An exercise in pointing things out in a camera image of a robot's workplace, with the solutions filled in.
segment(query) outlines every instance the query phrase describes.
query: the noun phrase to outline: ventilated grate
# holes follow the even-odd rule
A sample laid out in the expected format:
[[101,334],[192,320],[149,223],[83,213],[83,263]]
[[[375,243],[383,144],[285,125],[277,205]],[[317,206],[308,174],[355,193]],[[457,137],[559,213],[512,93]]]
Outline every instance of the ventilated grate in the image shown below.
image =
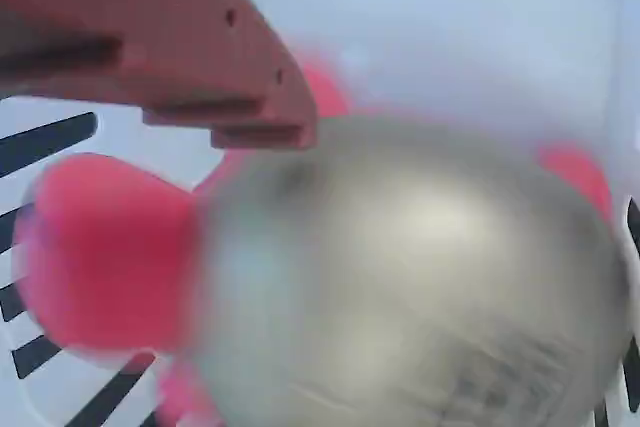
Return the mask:
[[25,312],[12,278],[13,225],[19,210],[28,207],[22,201],[30,183],[61,156],[113,155],[193,188],[221,153],[210,147],[206,131],[147,127],[141,113],[130,108],[14,97],[0,101],[0,109],[1,423],[154,427],[162,362],[150,354],[92,362],[47,339]]

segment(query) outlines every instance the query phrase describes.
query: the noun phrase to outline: plastic basket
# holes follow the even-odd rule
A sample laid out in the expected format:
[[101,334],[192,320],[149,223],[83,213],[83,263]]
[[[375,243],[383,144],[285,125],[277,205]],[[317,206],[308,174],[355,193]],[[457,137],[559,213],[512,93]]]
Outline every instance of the plastic basket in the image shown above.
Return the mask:
[[[285,39],[332,57],[360,104],[429,105],[436,115],[518,142],[562,138],[593,150],[611,181],[615,228],[637,259],[627,224],[640,225],[629,209],[630,197],[640,199],[640,169],[632,169],[640,148],[640,0],[256,2]],[[122,371],[127,356],[97,362],[61,351],[22,312],[12,287],[12,218],[27,186],[47,163],[86,151],[186,187],[221,158],[207,132],[146,127],[132,109],[24,97],[0,102],[3,425],[156,425],[161,360],[135,375]],[[640,427],[632,413],[640,402],[635,344],[623,364],[587,425]]]

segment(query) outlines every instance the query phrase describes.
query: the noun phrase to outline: pink toy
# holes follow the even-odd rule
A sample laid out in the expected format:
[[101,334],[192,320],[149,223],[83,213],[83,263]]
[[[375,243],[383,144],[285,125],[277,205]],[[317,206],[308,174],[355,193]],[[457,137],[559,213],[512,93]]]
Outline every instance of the pink toy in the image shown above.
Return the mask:
[[[305,69],[319,114],[345,115],[347,101],[326,72],[319,62]],[[196,194],[232,175],[246,155],[250,151],[228,152]],[[539,161],[610,216],[606,180],[583,152],[556,146],[543,149]],[[196,274],[196,197],[93,154],[48,169],[33,196],[34,209],[16,229],[16,241],[24,247],[17,264],[24,269],[24,300],[48,335],[85,351],[179,351],[190,333],[185,299],[191,298]],[[188,365],[174,364],[159,389],[166,425],[185,415],[220,422]]]

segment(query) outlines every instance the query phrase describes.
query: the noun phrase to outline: black stripe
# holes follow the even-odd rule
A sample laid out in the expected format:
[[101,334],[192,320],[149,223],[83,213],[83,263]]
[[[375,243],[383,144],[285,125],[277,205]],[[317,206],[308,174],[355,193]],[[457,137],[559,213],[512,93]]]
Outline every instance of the black stripe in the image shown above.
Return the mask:
[[13,244],[13,224],[20,209],[0,215],[0,254],[6,252]]
[[153,357],[148,357],[149,360],[142,365],[139,358],[131,359],[65,427],[99,427],[104,424],[153,362]]
[[[640,210],[633,199],[629,201],[627,209],[627,227],[636,250],[640,254]],[[635,337],[631,339],[622,366],[624,367],[624,379],[629,397],[629,409],[635,413],[640,406],[640,354]]]
[[593,411],[596,427],[609,427],[609,415],[607,414],[607,404],[604,400],[598,404]]
[[0,289],[0,309],[2,310],[2,320],[5,322],[15,319],[24,312],[24,303],[15,283]]
[[19,379],[25,379],[60,352],[60,347],[44,335],[11,352]]
[[0,178],[90,138],[97,126],[88,112],[0,139]]
[[627,386],[627,396],[629,397],[629,409],[637,412],[640,406],[640,355],[638,354],[638,344],[635,337],[631,340],[631,345],[622,361],[624,367],[624,380]]
[[162,424],[160,424],[160,421],[156,417],[156,413],[151,412],[149,414],[149,417],[144,419],[144,422],[140,424],[140,427],[160,427],[161,425]]

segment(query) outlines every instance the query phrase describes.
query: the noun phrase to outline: silver ball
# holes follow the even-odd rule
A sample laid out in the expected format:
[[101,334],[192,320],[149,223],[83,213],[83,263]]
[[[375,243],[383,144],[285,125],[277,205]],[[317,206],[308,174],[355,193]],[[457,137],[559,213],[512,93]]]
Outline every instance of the silver ball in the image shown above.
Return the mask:
[[208,202],[193,360],[229,427],[578,427],[630,340],[609,227],[485,139],[324,120]]

